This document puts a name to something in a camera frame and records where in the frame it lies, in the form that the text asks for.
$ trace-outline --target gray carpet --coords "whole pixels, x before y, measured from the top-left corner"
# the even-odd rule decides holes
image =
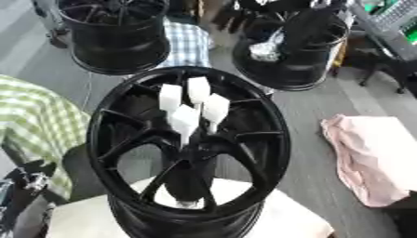
[[[0,1],[0,73],[45,86],[83,107],[88,73],[72,62],[67,50],[49,45],[29,5],[29,0]],[[218,47],[211,56],[215,68],[238,74],[230,61],[230,48]],[[413,96],[396,94],[397,85],[384,74],[376,74],[369,87],[360,87],[355,80],[359,75],[343,69],[339,78],[329,77],[315,89],[275,93],[274,101],[288,121],[293,143],[289,170],[279,189],[328,220],[340,238],[396,238],[392,221],[379,210],[361,205],[338,180],[334,153],[319,133],[320,120],[337,113],[394,115],[417,137]],[[86,111],[92,112],[120,81],[119,77],[92,74]],[[228,178],[244,179],[234,166],[221,171]]]

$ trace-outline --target plaid cloth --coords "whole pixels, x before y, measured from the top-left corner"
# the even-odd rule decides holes
[[[209,60],[209,46],[211,38],[200,27],[164,20],[170,52],[167,59],[157,68],[173,66],[201,66],[211,67]]]
[[[72,182],[62,156],[85,142],[89,116],[41,86],[0,75],[0,139],[27,163],[43,159],[57,170],[49,189],[69,199]]]

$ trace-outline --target pink cloth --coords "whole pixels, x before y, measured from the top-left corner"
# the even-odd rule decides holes
[[[417,191],[417,141],[396,117],[345,116],[321,122],[340,180],[367,206]]]

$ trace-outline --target white cap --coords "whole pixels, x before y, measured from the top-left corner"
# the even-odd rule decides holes
[[[188,79],[188,97],[193,104],[200,104],[207,100],[210,90],[210,84],[206,77]]]
[[[210,132],[217,131],[217,125],[226,118],[229,113],[230,100],[218,94],[212,94],[204,102],[203,116],[210,121]]]
[[[159,92],[159,109],[174,113],[182,103],[182,87],[163,84]]]
[[[189,143],[190,137],[198,128],[199,120],[199,112],[185,104],[172,114],[170,118],[171,126],[181,134],[182,146]]]

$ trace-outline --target green checkered cloth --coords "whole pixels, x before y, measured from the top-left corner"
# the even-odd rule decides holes
[[[0,141],[23,163],[55,162],[58,167],[49,189],[64,199],[70,198],[72,182],[62,156],[85,142],[88,121],[88,114],[56,93],[0,75]]]

